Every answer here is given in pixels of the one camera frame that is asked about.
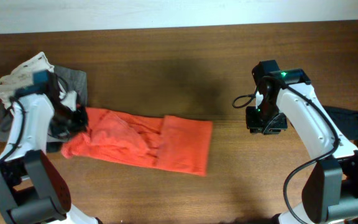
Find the red orange printed t-shirt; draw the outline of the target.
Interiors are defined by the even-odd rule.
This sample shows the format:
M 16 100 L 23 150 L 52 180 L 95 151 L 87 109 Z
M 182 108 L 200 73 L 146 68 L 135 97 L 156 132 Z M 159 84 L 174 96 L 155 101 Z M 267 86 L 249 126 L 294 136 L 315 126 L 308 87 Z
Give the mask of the red orange printed t-shirt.
M 137 116 L 87 108 L 88 127 L 63 144 L 61 154 L 205 176 L 213 133 L 210 121 Z

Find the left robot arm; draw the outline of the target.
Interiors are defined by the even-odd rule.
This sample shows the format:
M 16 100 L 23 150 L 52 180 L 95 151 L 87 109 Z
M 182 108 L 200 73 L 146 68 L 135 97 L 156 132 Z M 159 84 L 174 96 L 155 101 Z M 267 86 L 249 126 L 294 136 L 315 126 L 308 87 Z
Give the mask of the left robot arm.
M 47 157 L 47 138 L 72 138 L 86 130 L 88 115 L 75 98 L 60 97 L 60 78 L 35 72 L 33 84 L 10 97 L 13 122 L 0 155 L 0 214 L 6 223 L 99 224 L 74 206 L 67 183 Z

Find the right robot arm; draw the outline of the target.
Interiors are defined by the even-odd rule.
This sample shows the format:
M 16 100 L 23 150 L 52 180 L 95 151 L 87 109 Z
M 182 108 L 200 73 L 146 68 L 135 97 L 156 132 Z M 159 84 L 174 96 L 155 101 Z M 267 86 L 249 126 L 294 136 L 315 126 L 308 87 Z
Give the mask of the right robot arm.
M 253 134 L 278 134 L 292 124 L 310 160 L 283 184 L 287 211 L 274 223 L 343 223 L 358 218 L 358 148 L 335 125 L 298 68 L 281 70 L 275 60 L 252 69 L 255 106 L 246 108 Z

